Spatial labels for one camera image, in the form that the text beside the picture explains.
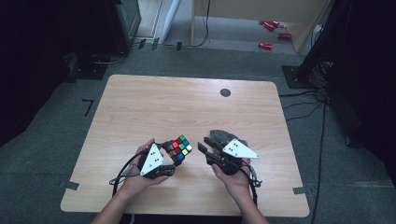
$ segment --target gray carpet floor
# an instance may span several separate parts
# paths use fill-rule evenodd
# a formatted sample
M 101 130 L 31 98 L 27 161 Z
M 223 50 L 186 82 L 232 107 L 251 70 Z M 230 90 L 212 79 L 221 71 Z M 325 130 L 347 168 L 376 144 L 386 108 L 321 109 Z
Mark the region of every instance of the gray carpet floor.
M 288 94 L 303 90 L 288 88 L 281 65 L 299 65 L 303 60 L 301 55 L 273 52 L 133 47 L 121 62 L 107 68 L 103 80 L 62 83 L 28 129 L 0 148 L 0 223 L 89 223 L 94 218 L 95 214 L 63 212 L 60 204 L 64 189 L 58 185 L 73 172 L 109 76 L 272 81 L 279 94 Z M 94 100 L 86 117 L 89 103 L 82 99 Z M 313 101 L 311 95 L 281 98 L 283 106 Z M 307 115 L 314 107 L 285 108 L 285 118 Z M 396 190 L 383 163 L 364 148 L 346 147 L 343 129 L 330 105 L 320 106 L 308 118 L 288 121 L 311 214 L 269 217 L 270 222 L 311 221 L 318 183 L 323 109 L 326 121 L 316 223 L 396 223 Z

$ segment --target colorful cube sticker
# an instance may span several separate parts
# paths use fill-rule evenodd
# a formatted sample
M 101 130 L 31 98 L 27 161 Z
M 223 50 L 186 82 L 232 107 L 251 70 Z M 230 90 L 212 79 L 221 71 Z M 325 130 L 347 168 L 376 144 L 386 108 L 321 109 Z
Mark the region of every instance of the colorful cube sticker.
M 192 146 L 186 137 L 182 134 L 172 145 L 166 147 L 165 151 L 175 163 L 180 165 L 185 157 L 192 151 Z

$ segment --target tape marker on floor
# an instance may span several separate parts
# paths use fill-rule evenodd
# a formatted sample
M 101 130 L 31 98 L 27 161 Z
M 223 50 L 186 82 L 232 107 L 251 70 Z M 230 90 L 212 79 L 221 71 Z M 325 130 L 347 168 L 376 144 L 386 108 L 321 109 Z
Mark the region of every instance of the tape marker on floor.
M 79 184 L 75 182 L 71 182 L 68 180 L 62 180 L 61 183 L 59 183 L 59 188 L 61 189 L 73 189 L 73 190 L 78 190 Z
M 177 42 L 176 50 L 177 51 L 181 50 L 181 46 L 182 46 L 181 42 Z
M 294 194 L 306 194 L 306 190 L 304 187 L 294 188 L 293 192 Z
M 158 47 L 158 42 L 159 41 L 160 41 L 159 37 L 154 39 L 154 43 L 152 43 L 151 50 L 155 50 Z
M 142 39 L 139 43 L 139 49 L 142 49 L 143 47 L 145 47 L 146 44 L 146 39 Z

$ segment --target black circular hole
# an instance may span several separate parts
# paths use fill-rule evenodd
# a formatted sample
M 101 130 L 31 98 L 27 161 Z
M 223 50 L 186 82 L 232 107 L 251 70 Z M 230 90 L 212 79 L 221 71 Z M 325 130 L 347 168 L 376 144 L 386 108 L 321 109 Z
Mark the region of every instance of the black circular hole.
M 224 97 L 229 97 L 229 96 L 231 95 L 231 91 L 228 90 L 228 89 L 222 89 L 222 90 L 220 91 L 220 94 L 221 94 L 222 96 L 224 96 Z

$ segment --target red object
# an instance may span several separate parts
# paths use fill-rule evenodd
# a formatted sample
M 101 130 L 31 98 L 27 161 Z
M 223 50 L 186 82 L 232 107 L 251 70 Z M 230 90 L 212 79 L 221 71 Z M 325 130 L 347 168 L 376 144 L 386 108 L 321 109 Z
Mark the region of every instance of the red object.
M 288 33 L 279 33 L 277 38 L 282 38 L 282 39 L 291 39 L 291 34 Z
M 271 50 L 272 49 L 272 44 L 265 43 L 265 42 L 260 42 L 259 48 Z
M 276 28 L 279 27 L 279 21 L 270 21 Z
M 262 25 L 265 28 L 267 28 L 269 31 L 274 31 L 275 30 L 275 26 L 269 21 L 265 21 Z

